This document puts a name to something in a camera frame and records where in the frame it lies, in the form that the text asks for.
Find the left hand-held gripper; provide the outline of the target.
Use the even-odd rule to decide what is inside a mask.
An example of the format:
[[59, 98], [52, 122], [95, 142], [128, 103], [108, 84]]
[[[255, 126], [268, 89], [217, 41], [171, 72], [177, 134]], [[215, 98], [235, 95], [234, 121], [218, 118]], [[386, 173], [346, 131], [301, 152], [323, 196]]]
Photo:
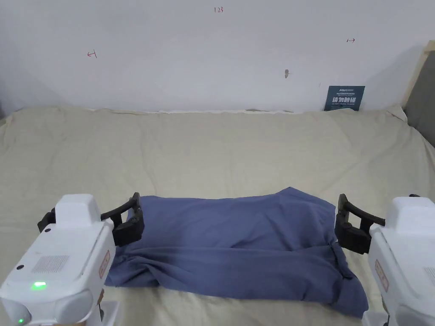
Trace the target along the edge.
[[[122, 214], [129, 210], [133, 215], [123, 222]], [[140, 194], [102, 215], [92, 195], [65, 195], [55, 216], [1, 286], [12, 325], [117, 325], [120, 303], [103, 301], [102, 293], [115, 246], [142, 238]]]

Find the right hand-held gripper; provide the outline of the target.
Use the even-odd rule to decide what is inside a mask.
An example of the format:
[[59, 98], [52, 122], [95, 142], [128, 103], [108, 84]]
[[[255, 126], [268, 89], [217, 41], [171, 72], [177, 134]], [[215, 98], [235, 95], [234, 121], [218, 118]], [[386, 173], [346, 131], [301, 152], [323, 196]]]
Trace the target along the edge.
[[[435, 324], [435, 205], [429, 198], [394, 198], [386, 220], [339, 195], [335, 234], [339, 245], [368, 262], [384, 311], [364, 313], [364, 326]], [[349, 222], [360, 218], [360, 227]]]

